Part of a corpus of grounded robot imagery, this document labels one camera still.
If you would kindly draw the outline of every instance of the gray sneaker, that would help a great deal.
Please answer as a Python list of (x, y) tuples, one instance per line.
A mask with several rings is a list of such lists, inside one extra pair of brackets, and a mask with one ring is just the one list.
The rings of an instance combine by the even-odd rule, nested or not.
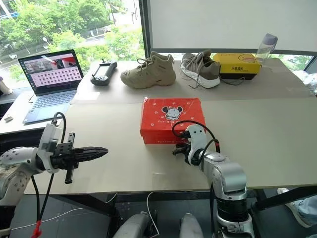
[(211, 50), (205, 50), (197, 55), (186, 53), (183, 56), (180, 70), (196, 81), (196, 87), (212, 88), (220, 83), (220, 65), (210, 55)]
[(171, 55), (162, 56), (154, 51), (150, 58), (138, 59), (138, 67), (121, 73), (121, 81), (135, 89), (150, 88), (154, 85), (168, 86), (175, 82), (174, 59)]
[[(288, 192), (289, 190), (285, 187), (282, 187), (282, 188), (278, 188), (277, 189), (277, 194), (282, 194), (282, 193), (285, 193), (285, 192)], [(309, 224), (307, 221), (305, 221), (305, 218), (301, 216), (301, 214), (299, 213), (296, 205), (295, 205), (295, 202), (290, 202), (290, 203), (286, 203), (286, 206), (291, 210), (291, 212), (293, 213), (296, 221), (302, 226), (302, 227), (305, 227), (305, 228), (309, 228), (311, 227), (312, 225)]]

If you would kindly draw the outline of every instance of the remote controller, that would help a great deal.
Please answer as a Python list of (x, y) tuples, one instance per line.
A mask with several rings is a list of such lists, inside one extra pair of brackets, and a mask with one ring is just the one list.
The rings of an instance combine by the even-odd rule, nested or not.
[(98, 86), (108, 86), (110, 83), (111, 76), (113, 74), (113, 70), (117, 67), (117, 61), (104, 61), (99, 64), (97, 71), (92, 74), (90, 81), (92, 84)]

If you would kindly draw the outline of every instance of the laptop screen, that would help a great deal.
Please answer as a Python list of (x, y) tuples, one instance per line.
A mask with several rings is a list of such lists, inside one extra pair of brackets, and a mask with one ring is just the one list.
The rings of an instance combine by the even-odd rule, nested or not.
[(74, 50), (19, 59), (36, 95), (75, 90), (84, 77)]

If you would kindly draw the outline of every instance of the red cable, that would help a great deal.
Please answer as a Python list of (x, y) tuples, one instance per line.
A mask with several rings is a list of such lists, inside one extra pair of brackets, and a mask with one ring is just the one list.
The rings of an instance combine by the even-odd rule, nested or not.
[(37, 221), (36, 222), (36, 226), (33, 230), (33, 234), (31, 236), (31, 238), (38, 238), (40, 237), (40, 235), (42, 234), (42, 231), (40, 231), (40, 225), (41, 225), (41, 221)]

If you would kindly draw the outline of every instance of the red shoe box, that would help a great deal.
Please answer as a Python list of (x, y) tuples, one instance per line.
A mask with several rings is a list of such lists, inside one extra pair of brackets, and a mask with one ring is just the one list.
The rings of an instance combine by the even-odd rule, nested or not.
[[(175, 123), (194, 120), (205, 125), (198, 98), (145, 98), (142, 108), (140, 134), (145, 144), (175, 144), (184, 142), (172, 132)], [(181, 123), (175, 132), (184, 131), (192, 123)]]

